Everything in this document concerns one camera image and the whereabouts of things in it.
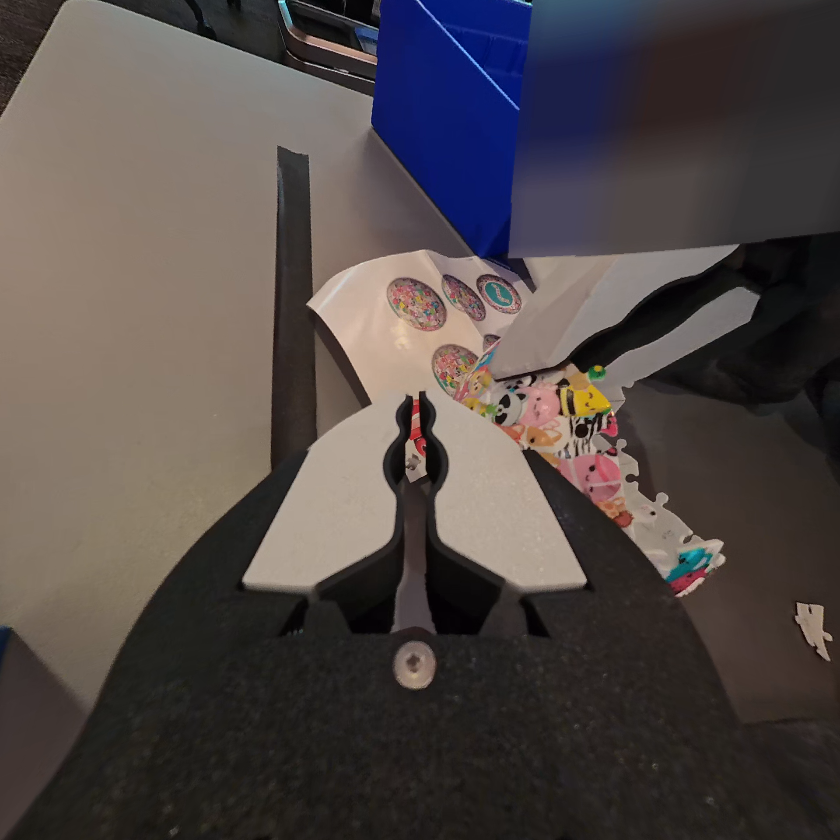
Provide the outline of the blue plastic bin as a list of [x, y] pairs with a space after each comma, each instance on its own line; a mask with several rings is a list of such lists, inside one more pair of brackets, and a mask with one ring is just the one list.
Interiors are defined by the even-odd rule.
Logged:
[[479, 257], [509, 250], [530, 3], [381, 4], [371, 124]]

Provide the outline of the white puzzle piece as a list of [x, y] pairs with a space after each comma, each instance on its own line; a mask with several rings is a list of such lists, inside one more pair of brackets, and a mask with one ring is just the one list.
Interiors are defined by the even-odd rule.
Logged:
[[825, 607], [812, 602], [796, 602], [794, 605], [794, 622], [800, 628], [804, 640], [813, 648], [816, 655], [823, 661], [832, 661], [829, 645], [833, 642], [833, 635], [825, 626]]

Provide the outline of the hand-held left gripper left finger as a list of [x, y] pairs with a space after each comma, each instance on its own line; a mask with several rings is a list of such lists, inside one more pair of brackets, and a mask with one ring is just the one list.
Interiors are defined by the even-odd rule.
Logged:
[[335, 605], [357, 634], [389, 634], [404, 573], [405, 445], [413, 398], [385, 392], [288, 458], [280, 504], [241, 585]]

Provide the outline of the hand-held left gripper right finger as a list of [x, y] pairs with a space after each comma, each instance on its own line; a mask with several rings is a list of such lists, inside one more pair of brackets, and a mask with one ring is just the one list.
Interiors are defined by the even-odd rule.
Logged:
[[427, 600], [438, 634], [479, 634], [499, 603], [578, 592], [581, 563], [526, 452], [485, 418], [420, 395], [430, 479]]

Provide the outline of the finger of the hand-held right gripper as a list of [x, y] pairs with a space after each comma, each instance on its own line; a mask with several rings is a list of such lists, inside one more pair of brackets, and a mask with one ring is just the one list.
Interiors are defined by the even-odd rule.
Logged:
[[625, 352], [605, 368], [604, 385], [631, 386], [747, 324], [760, 295], [743, 287], [726, 291], [664, 336]]
[[496, 380], [568, 361], [584, 341], [616, 326], [651, 294], [698, 276], [736, 245], [604, 256], [538, 258], [549, 273], [500, 339], [490, 364]]

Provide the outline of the puzzle instruction sheet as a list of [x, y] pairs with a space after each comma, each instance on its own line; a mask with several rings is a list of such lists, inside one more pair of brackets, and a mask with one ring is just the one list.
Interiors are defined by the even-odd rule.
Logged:
[[531, 297], [512, 271], [430, 250], [366, 261], [330, 279], [308, 306], [350, 361], [367, 396], [453, 396]]

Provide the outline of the colourful puzzle ball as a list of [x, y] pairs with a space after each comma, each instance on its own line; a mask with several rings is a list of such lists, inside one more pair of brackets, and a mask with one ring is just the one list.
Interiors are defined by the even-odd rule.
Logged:
[[639, 489], [638, 463], [618, 438], [616, 412], [601, 388], [605, 368], [579, 371], [568, 364], [496, 380], [490, 363], [497, 346], [486, 346], [481, 356], [441, 353], [433, 363], [438, 383], [560, 472], [636, 544], [677, 597], [722, 567], [722, 541], [696, 535], [666, 508], [665, 494], [650, 500]]

